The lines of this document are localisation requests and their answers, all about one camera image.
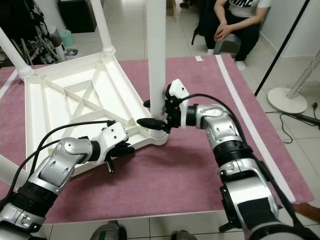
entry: wall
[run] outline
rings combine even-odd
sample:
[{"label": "wall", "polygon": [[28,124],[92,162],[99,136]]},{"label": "wall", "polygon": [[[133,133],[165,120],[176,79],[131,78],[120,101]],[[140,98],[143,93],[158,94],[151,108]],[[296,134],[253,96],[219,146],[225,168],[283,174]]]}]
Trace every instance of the wall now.
[{"label": "wall", "polygon": [[[298,16],[305,0],[273,0],[261,29],[262,36],[277,51]],[[283,57],[314,56],[320,49],[320,1],[311,0],[293,32]]]},{"label": "wall", "polygon": [[54,25],[59,32],[66,26],[61,18],[57,0],[35,0],[44,15],[44,21],[47,25]]}]

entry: pink carpet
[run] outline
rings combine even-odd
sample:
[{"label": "pink carpet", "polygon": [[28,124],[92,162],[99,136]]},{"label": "pink carpet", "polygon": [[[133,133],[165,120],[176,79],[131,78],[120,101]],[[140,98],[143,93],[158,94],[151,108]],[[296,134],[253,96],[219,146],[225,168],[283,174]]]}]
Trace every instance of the pink carpet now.
[{"label": "pink carpet", "polygon": [[[166,79],[181,79],[190,94],[204,93],[228,104],[240,118],[248,143],[261,158],[225,84],[213,56],[169,58]],[[229,56],[223,56],[228,73],[261,138],[282,172],[297,202],[313,200],[307,184],[285,146]],[[148,62],[122,61],[123,70],[143,101],[149,99]],[[0,70],[0,79],[10,75]],[[195,98],[189,104],[211,104]],[[17,80],[1,100],[0,152],[19,164],[25,158],[24,88]],[[47,215],[47,224],[125,217],[222,210],[218,166],[206,134],[194,127],[172,129],[163,146],[148,146],[115,161],[117,173],[106,166],[76,176]],[[8,189],[0,183],[0,197]]]}]

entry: white shoe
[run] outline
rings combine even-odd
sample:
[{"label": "white shoe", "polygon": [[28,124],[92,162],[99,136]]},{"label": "white shoe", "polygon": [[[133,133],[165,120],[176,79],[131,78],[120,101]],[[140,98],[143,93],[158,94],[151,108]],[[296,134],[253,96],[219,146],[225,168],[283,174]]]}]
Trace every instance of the white shoe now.
[{"label": "white shoe", "polygon": [[208,49],[208,51],[206,52],[207,56],[213,55],[214,54],[215,49]]},{"label": "white shoe", "polygon": [[235,61],[235,65],[240,72],[243,72],[246,69],[246,64],[244,61]]}]

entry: black pants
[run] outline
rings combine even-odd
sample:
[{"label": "black pants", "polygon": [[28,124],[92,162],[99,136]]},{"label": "black pants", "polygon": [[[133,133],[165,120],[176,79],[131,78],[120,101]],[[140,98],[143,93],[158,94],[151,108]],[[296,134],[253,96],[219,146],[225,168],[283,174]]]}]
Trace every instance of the black pants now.
[{"label": "black pants", "polygon": [[[234,16],[229,10],[225,11],[225,18],[228,25],[239,23],[246,18]],[[215,33],[220,25],[220,21],[215,12],[210,12],[203,17],[201,29],[204,35],[205,43],[208,49],[215,48]],[[244,61],[247,55],[255,47],[259,39],[260,24],[251,25],[243,29],[233,31],[232,33],[241,39],[241,45],[238,54],[235,56],[236,61]]]}]

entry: seated person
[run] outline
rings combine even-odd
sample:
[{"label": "seated person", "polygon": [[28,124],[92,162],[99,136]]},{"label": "seated person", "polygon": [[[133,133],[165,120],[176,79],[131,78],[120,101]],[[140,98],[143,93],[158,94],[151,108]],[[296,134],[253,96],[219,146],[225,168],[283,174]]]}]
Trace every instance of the seated person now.
[{"label": "seated person", "polygon": [[233,33],[241,39],[235,56],[239,71],[246,69],[244,60],[259,39],[260,24],[266,16],[272,0],[216,0],[214,12],[203,17],[202,33],[208,48],[207,55],[214,53],[216,42]]}]

